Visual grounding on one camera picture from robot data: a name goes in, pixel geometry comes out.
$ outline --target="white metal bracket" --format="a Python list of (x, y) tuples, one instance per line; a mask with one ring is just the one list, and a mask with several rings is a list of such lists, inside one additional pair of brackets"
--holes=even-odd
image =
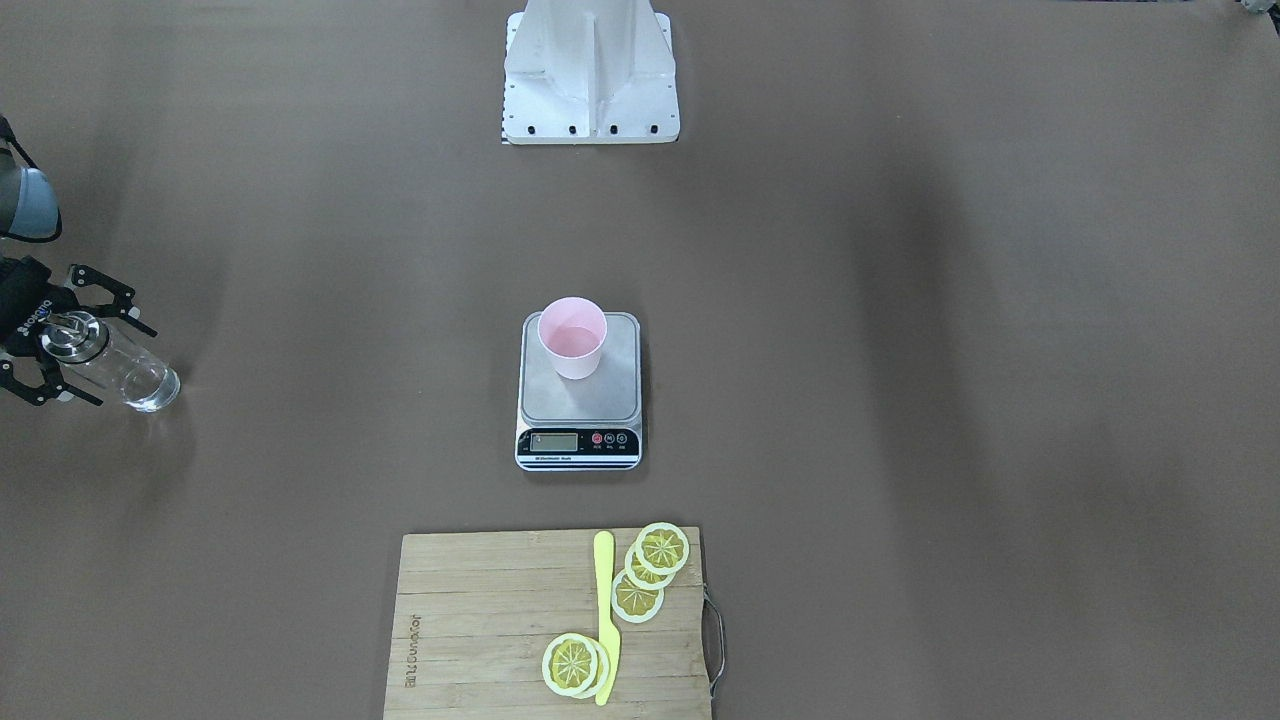
[(507, 19), (503, 141), (675, 141), (671, 47), (671, 19), (649, 0), (529, 0)]

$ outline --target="metal handle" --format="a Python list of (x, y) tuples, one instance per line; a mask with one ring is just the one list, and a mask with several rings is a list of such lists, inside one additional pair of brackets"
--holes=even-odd
[(724, 676), (724, 615), (721, 614), (719, 606), (712, 600), (712, 589), (703, 584), (703, 603), (712, 609), (712, 614), (716, 615), (716, 629), (719, 633), (719, 659), (721, 666), (716, 670), (716, 676), (712, 678), (710, 693), (712, 701), (716, 700), (716, 687), (719, 685), (721, 679)]

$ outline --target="transparent bottle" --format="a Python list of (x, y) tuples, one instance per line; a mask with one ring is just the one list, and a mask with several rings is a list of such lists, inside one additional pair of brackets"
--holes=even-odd
[(124, 331), (82, 310), (55, 313), (45, 325), (40, 334), (45, 352), (104, 391), (102, 400), (118, 398), (140, 413), (155, 413), (178, 397), (178, 373)]

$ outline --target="yellow knife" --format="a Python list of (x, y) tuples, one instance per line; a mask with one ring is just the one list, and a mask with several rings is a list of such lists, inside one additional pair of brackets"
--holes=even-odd
[(595, 693), (595, 705), (609, 702), (609, 693), (613, 692), (613, 680), (618, 678), (618, 655), (622, 652), (622, 633), (613, 624), (613, 605), (609, 596), (613, 593), (613, 533), (600, 530), (595, 533), (595, 603), (600, 609), (600, 644), (609, 656), (609, 678), (604, 680), (604, 687)]

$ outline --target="metal lid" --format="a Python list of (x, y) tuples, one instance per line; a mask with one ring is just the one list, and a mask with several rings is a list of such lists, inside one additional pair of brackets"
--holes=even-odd
[(54, 360), (67, 365), (87, 363), (106, 347), (111, 337), (101, 320), (83, 310), (54, 313), (45, 319), (40, 345)]

